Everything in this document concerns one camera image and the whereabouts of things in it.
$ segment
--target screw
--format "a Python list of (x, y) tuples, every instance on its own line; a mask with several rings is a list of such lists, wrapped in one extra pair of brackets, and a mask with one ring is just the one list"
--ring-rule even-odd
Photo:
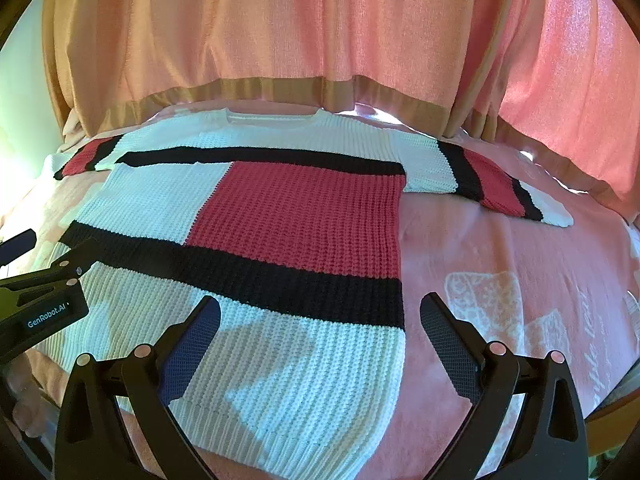
[(151, 346), (149, 345), (137, 346), (136, 349), (133, 351), (133, 355), (140, 358), (146, 357), (149, 354), (151, 354)]
[(562, 363), (564, 363), (564, 354), (562, 354), (562, 352), (559, 352), (558, 350), (553, 350), (551, 352), (551, 360), (561, 365)]
[(85, 366), (90, 360), (91, 356), (89, 354), (80, 354), (76, 359), (76, 363), (78, 363), (78, 366)]
[(489, 345), (489, 351), (495, 355), (505, 355), (507, 353), (507, 347), (499, 341), (494, 341)]

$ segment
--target red knit panel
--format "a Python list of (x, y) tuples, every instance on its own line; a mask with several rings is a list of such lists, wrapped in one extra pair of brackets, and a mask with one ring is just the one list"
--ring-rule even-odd
[(404, 175), (235, 162), (186, 243), (329, 274), (399, 278)]
[(82, 149), (81, 152), (78, 152), (73, 157), (71, 157), (71, 160), (69, 160), (69, 162), (62, 170), (62, 176), (84, 173), (84, 168), (86, 167), (86, 165), (94, 159), (95, 152), (98, 150), (98, 146), (111, 139), (112, 137), (107, 137), (106, 139), (91, 140)]
[(513, 191), (513, 181), (497, 164), (479, 153), (465, 150), (465, 158), (482, 183), (483, 206), (510, 216), (523, 217), (524, 207)]

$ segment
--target pink bedspread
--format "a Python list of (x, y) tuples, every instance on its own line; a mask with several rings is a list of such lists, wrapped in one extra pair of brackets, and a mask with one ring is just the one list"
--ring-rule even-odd
[[(402, 284), (406, 318), (406, 359), (398, 405), (385, 436), (358, 480), (422, 479), (465, 417), (468, 400), (456, 395), (420, 325), (418, 308), (431, 291), (457, 317), (473, 322), (485, 339), (500, 339), (514, 352), (567, 356), (588, 415), (638, 358), (638, 339), (628, 310), (640, 276), (636, 231), (586, 194), (563, 189), (524, 155), (466, 136), (454, 142), (493, 159), (516, 178), (561, 201), (574, 225), (557, 228), (488, 211), (451, 195), (405, 193), (400, 203)], [(5, 219), (5, 238), (33, 227), (38, 247), (12, 264), (26, 272), (46, 264), (53, 243), (86, 196), (107, 173), (40, 180)], [(39, 374), (64, 387), (62, 371), (49, 362)], [(51, 392), (60, 398), (62, 391)], [(507, 444), (519, 403), (514, 402), (484, 472), (495, 468)], [(140, 430), (131, 428), (140, 449)], [(263, 472), (230, 463), (208, 452), (204, 458), (222, 479), (264, 479)]]

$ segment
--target orange curtain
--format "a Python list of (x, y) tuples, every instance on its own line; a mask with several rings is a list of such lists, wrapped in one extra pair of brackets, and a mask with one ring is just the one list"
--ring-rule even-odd
[(640, 48), (611, 0), (45, 0), (43, 28), (59, 120), (90, 135), (180, 102), (359, 102), (640, 210)]

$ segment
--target knit sweater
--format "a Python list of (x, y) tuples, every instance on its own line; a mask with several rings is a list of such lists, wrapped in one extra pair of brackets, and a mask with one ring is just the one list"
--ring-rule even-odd
[(213, 295), (220, 330), (170, 408), (196, 446), (290, 479), (353, 478), (393, 413), (403, 191), (572, 223), (481, 155), (321, 110), (163, 120), (93, 140), (56, 177), (93, 170), (113, 171), (52, 255), (100, 242), (90, 314), (38, 348), (65, 370), (120, 357)]

